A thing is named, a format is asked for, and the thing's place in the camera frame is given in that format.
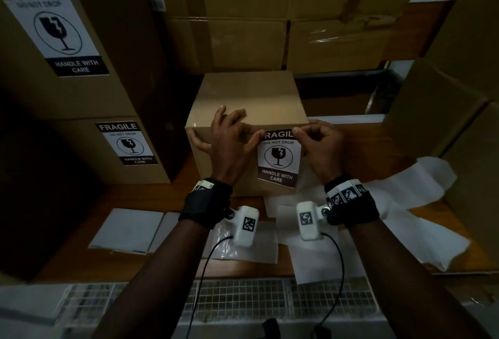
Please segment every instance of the wrist strap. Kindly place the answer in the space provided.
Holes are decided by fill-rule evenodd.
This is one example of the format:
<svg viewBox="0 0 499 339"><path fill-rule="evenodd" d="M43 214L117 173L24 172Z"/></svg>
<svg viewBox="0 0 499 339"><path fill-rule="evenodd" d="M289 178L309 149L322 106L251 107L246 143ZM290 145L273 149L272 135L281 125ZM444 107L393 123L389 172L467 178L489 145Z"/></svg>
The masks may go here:
<svg viewBox="0 0 499 339"><path fill-rule="evenodd" d="M201 180L187 195L179 221L189 219L212 230L224 218L231 194L232 187L226 183L212 178Z"/></svg>
<svg viewBox="0 0 499 339"><path fill-rule="evenodd" d="M376 203L364 185L344 174L326 184L330 211L327 221L330 225L345 224L350 227L375 221L379 218Z"/></svg>

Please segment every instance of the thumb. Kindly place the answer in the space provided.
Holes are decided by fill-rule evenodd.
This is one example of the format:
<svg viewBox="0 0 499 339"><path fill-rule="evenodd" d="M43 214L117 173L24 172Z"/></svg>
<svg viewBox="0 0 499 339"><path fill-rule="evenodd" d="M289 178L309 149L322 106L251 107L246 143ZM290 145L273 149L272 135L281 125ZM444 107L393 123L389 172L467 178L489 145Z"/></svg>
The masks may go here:
<svg viewBox="0 0 499 339"><path fill-rule="evenodd" d="M252 152L255 148L258 147L260 141L265 137L265 130L259 130L252 135L249 139L248 143L245 144L245 150L247 152Z"/></svg>
<svg viewBox="0 0 499 339"><path fill-rule="evenodd" d="M314 142L308 134L299 127L293 127L291 133L300 142L300 144L305 148L305 150L310 150L310 145Z"/></svg>

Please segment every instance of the cable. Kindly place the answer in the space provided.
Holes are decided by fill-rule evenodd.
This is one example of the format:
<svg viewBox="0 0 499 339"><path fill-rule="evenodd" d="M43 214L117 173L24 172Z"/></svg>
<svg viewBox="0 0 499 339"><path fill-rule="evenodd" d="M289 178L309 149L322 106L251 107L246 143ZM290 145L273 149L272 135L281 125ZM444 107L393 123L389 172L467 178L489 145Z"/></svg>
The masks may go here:
<svg viewBox="0 0 499 339"><path fill-rule="evenodd" d="M205 267L203 268L203 273L201 273L201 279L199 279L198 292L196 293L196 299L194 300L194 306L192 307L191 321L189 322L189 328L187 330L186 339L189 338L189 333L191 331L192 321L194 319L194 313L196 312L196 307L197 307L198 300L199 300L199 293L201 292L201 284L203 283L203 277L205 276L205 271L206 271L206 266L208 265L208 261L212 257L213 252L215 251L215 249L218 247L218 245L221 242L226 241L228 239L232 239L233 237L234 237L233 235L230 235L230 236L225 237L225 238L221 239L220 241L218 241L218 243L215 244L215 246L213 246L212 251L209 253L208 258L206 259Z"/></svg>
<svg viewBox="0 0 499 339"><path fill-rule="evenodd" d="M321 235L324 235L325 237L328 237L330 240L332 240L333 243L334 243L334 245L336 246L336 249L338 250L338 254L340 254L340 260L341 260L341 284L340 284L340 289L338 290L338 296L336 296L336 298L334 299L333 306L327 312L326 316L313 328L312 332L310 333L310 337L311 338L313 338L313 334L314 334L315 330L317 330L320 326L322 326L322 324L326 321L326 319L334 311L334 308L336 307L336 304L338 303L338 301L340 299L341 291L343 290L343 283L345 282L345 263L343 261L343 254L341 254L341 250L340 250L340 247L338 246L338 243L328 233L321 233Z"/></svg>

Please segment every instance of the wooden table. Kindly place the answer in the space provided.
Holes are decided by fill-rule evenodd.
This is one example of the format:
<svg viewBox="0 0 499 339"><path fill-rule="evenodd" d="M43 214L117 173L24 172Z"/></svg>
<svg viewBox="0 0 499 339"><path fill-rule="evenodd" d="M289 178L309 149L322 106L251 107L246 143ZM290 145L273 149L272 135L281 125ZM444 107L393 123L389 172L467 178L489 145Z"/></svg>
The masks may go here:
<svg viewBox="0 0 499 339"><path fill-rule="evenodd" d="M346 134L345 168L363 182L387 178L413 163L399 152L393 140L384 133L381 124L351 124L338 127ZM198 180L196 164L190 155L172 184L109 186L88 212L85 221L54 254L34 281L38 283L86 283L131 280L150 255L111 253L109 250L87 248L108 214L113 208L161 212L180 211L185 196ZM262 197L232 198L232 205L253 206L260 210L261 220L274 220L266 216ZM464 225L444 201L411 209L411 211L419 217L443 225L471 239ZM202 260L198 276L204 264L205 260ZM464 254L454 259L449 272L488 272L491 270L494 270L494 265L479 245L471 239L470 247ZM206 272L206 277L209 278L264 278L293 275L290 253L284 245L279 245L278 264L210 260Z"/></svg>

